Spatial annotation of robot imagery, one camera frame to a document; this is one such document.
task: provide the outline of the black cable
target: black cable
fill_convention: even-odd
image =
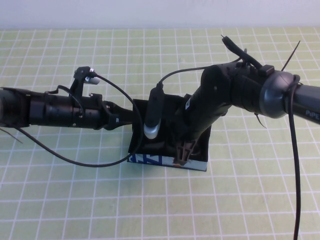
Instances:
[[[288,102],[288,116],[289,116],[289,125],[290,125],[293,159],[294,159],[295,191],[296,191],[296,215],[295,215],[293,240],[298,240],[300,216],[301,216],[300,166],[299,166],[298,144],[297,144],[297,137],[296,137],[296,130],[295,130],[294,111],[293,111],[294,93],[299,84],[299,80],[300,80],[300,77],[298,75],[295,75],[295,79],[289,87],[289,102]]]
[[[194,67],[194,68],[186,68],[186,69],[180,69],[177,71],[173,71],[168,73],[167,75],[165,75],[160,81],[159,83],[163,83],[164,80],[166,80],[168,77],[174,75],[174,74],[178,74],[178,73],[183,73],[183,72],[188,72],[188,71],[196,71],[196,70],[204,70],[206,68],[208,68],[209,66],[201,66],[201,67]]]
[[[54,156],[56,156],[57,158],[61,159],[61,160],[64,160],[68,163],[71,163],[71,164],[75,164],[75,165],[78,165],[78,166],[82,166],[82,167],[89,167],[89,168],[104,168],[104,167],[110,167],[110,166],[114,166],[114,165],[117,165],[117,164],[120,164],[124,161],[126,161],[127,159],[129,159],[132,155],[136,154],[136,152],[138,151],[138,149],[140,148],[141,146],[141,143],[143,141],[143,136],[144,136],[144,132],[143,132],[143,120],[141,118],[141,115],[140,115],[140,112],[139,112],[139,109],[137,107],[137,105],[135,104],[135,102],[132,100],[132,98],[125,92],[123,91],[120,87],[118,87],[117,85],[115,85],[114,83],[112,83],[111,81],[109,81],[108,79],[102,77],[102,76],[99,76],[98,74],[96,73],[92,73],[94,75],[94,77],[97,77],[105,82],[107,82],[108,84],[110,84],[111,86],[113,86],[114,88],[116,88],[118,91],[120,91],[133,105],[133,109],[136,111],[137,113],[137,116],[138,116],[138,120],[139,120],[139,125],[140,125],[140,138],[139,138],[139,142],[136,146],[136,148],[132,151],[132,153],[130,153],[129,155],[127,155],[126,157],[118,160],[118,161],[115,161],[115,162],[112,162],[112,163],[105,163],[105,164],[87,164],[87,163],[82,163],[82,162],[77,162],[77,161],[74,161],[74,160],[71,160],[69,158],[66,158],[60,154],[58,154],[57,152],[51,150],[49,147],[47,147],[46,145],[44,145],[42,142],[40,142],[39,140],[37,140],[36,138],[34,138],[33,136],[31,136],[29,133],[27,133],[26,131],[24,131],[23,129],[19,128],[19,127],[15,127],[14,125],[11,125],[11,124],[7,124],[8,126],[12,127],[12,128],[15,128],[16,130],[18,130],[20,133],[24,134],[26,137],[28,137],[29,139],[31,139],[33,142],[35,142],[36,144],[38,144],[40,147],[42,147],[43,149],[45,149],[46,151],[48,151],[49,153],[53,154]]]

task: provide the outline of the black tube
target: black tube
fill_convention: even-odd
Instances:
[[[44,94],[33,96],[30,100],[29,123],[31,125],[51,127],[77,127],[97,129],[104,119],[102,107],[90,97],[82,97],[85,109],[84,115],[79,117],[80,107],[75,106],[71,97]]]

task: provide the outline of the grid pattern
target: grid pattern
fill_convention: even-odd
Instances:
[[[91,66],[130,96],[148,99],[177,69],[236,58],[229,36],[262,64],[286,67],[320,86],[320,28],[0,30],[0,86],[44,92],[69,87]],[[173,75],[167,94],[192,94],[201,71]],[[84,94],[130,102],[104,82]],[[17,131],[0,132],[0,238],[29,239],[292,239],[295,177],[287,117],[256,117],[231,108],[212,126],[207,172],[122,163],[93,169],[57,159]],[[301,167],[300,239],[320,239],[320,127],[295,118]],[[31,126],[58,153],[86,163],[127,154],[131,126],[113,131]]]

